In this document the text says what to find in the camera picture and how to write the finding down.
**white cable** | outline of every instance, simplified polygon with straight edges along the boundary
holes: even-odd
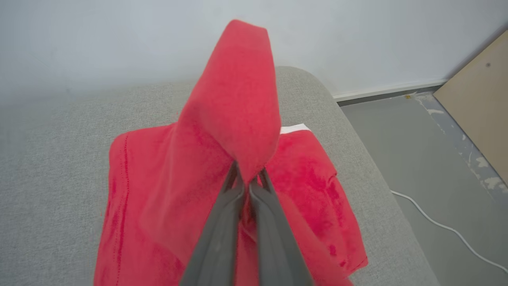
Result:
[[[427,215],[427,214],[426,214],[426,213],[422,210],[422,208],[420,208],[420,206],[419,206],[419,205],[415,202],[415,200],[414,200],[414,199],[412,199],[411,197],[409,197],[409,196],[407,196],[407,195],[405,195],[405,194],[401,194],[401,193],[398,193],[398,192],[396,192],[396,191],[392,191],[392,190],[390,190],[390,191],[391,191],[393,194],[396,194],[396,195],[398,195],[398,196],[401,196],[401,197],[404,197],[404,198],[406,198],[406,199],[410,200],[410,201],[411,201],[411,203],[413,203],[413,204],[416,206],[416,208],[417,208],[417,209],[418,209],[418,210],[419,210],[419,211],[423,214],[423,216],[425,216],[425,218],[427,218],[430,222],[434,223],[434,224],[435,224],[435,225],[437,225],[437,226],[440,226],[440,227],[442,227],[442,228],[445,228],[446,230],[449,230],[449,231],[453,231],[453,232],[455,232],[455,234],[459,236],[459,238],[462,240],[462,242],[464,242],[464,244],[467,246],[467,248],[469,248],[469,250],[471,250],[471,252],[472,252],[474,255],[476,255],[478,258],[480,258],[481,260],[483,260],[483,261],[485,261],[485,262],[487,262],[487,263],[489,263],[489,264],[494,265],[495,267],[501,268],[504,272],[508,273],[508,269],[506,269],[506,268],[505,268],[505,267],[503,267],[502,265],[499,265],[499,264],[497,264],[497,263],[495,263],[495,262],[492,262],[492,261],[490,261],[490,260],[486,259],[485,257],[483,257],[483,256],[479,255],[479,254],[478,254],[478,253],[477,253],[477,252],[476,252],[476,251],[475,251],[475,250],[474,250],[474,249],[473,249],[473,248],[469,245],[469,243],[467,243],[467,241],[464,239],[464,237],[463,237],[463,236],[462,236],[462,235],[461,235],[458,231],[454,230],[453,228],[451,228],[451,227],[449,227],[449,226],[446,226],[446,225],[440,224],[439,222],[436,222],[436,221],[434,221],[432,218],[430,218],[430,217],[429,217],[429,216],[428,216],[428,215]]]

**gray couch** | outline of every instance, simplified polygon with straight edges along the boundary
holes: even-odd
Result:
[[[0,109],[0,285],[90,285],[114,137],[174,122],[192,82]],[[277,68],[284,126],[305,123],[338,171],[369,265],[356,285],[438,285],[372,158],[326,88]]]

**plywood panel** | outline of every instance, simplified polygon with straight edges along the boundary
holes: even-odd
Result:
[[[508,182],[508,31],[434,96]]]

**red cloth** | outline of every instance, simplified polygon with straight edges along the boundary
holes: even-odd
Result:
[[[350,285],[367,264],[336,171],[310,131],[279,135],[265,29],[232,21],[177,123],[131,131],[110,149],[95,285],[176,285],[233,160],[245,182],[264,166],[318,285]],[[256,226],[244,212],[236,285],[257,285]]]

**baseboard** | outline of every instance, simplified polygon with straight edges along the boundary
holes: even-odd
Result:
[[[409,91],[409,90],[422,89],[422,88],[428,88],[428,87],[435,87],[438,85],[443,85],[447,81],[448,81],[448,79],[437,79],[437,80],[431,80],[431,81],[393,85],[391,87],[384,87],[384,88],[379,88],[379,89],[369,89],[369,90],[362,90],[362,91],[357,91],[357,92],[337,94],[337,95],[334,95],[333,98],[335,99],[335,101],[340,102],[340,101],[345,101],[345,100],[352,100],[352,99],[369,97],[369,96],[376,96],[376,95],[387,94],[387,93],[395,93],[395,92]]]

